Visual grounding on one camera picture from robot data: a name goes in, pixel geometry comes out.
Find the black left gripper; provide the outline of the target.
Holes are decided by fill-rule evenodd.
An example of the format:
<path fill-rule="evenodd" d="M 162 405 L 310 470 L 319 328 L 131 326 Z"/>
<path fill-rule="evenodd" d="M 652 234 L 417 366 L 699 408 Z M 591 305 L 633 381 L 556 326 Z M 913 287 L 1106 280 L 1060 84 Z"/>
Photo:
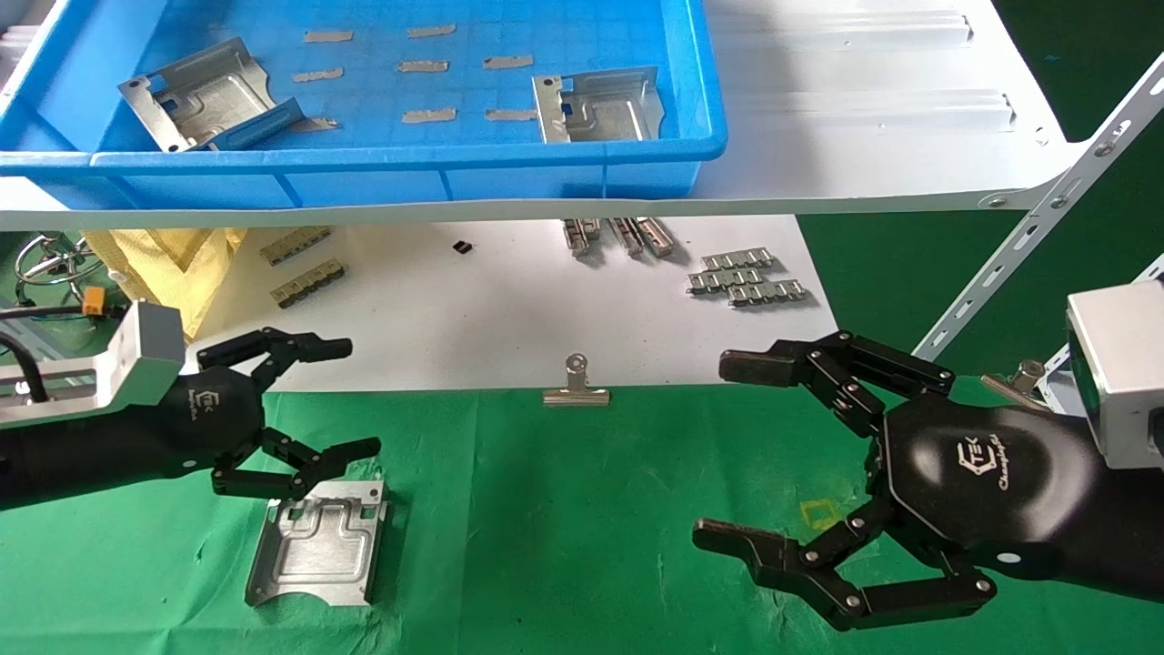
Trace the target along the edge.
<path fill-rule="evenodd" d="M 91 442 L 95 489 L 177 479 L 212 468 L 215 494 L 299 501 L 322 480 L 338 479 L 355 461 L 381 453 L 378 437 L 331 444 L 315 451 L 282 430 L 265 428 L 262 391 L 296 362 L 352 356 L 352 339 L 320 339 L 274 327 L 201 348 L 203 372 L 176 378 L 158 405 L 130 405 L 95 418 Z M 230 369 L 265 357 L 249 376 Z M 290 474 L 239 468 L 258 450 L 292 469 Z"/>

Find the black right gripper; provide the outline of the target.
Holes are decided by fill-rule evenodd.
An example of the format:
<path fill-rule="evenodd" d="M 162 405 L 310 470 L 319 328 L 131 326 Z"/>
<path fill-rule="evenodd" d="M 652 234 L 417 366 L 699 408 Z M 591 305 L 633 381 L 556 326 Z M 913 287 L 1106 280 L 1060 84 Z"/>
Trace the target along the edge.
<path fill-rule="evenodd" d="M 693 526 L 696 548 L 739 558 L 755 586 L 797 596 L 832 629 L 972 615 L 998 595 L 972 563 L 1161 601 L 1161 471 L 1112 469 L 1084 418 L 953 403 L 944 398 L 951 370 L 845 330 L 780 339 L 764 353 L 728 349 L 718 373 L 807 389 L 858 437 L 878 437 L 888 493 L 904 519 L 893 501 L 873 499 L 807 544 L 719 519 Z M 885 417 L 870 386 L 910 401 Z M 844 579 L 839 567 L 883 534 L 941 576 L 874 586 Z"/>

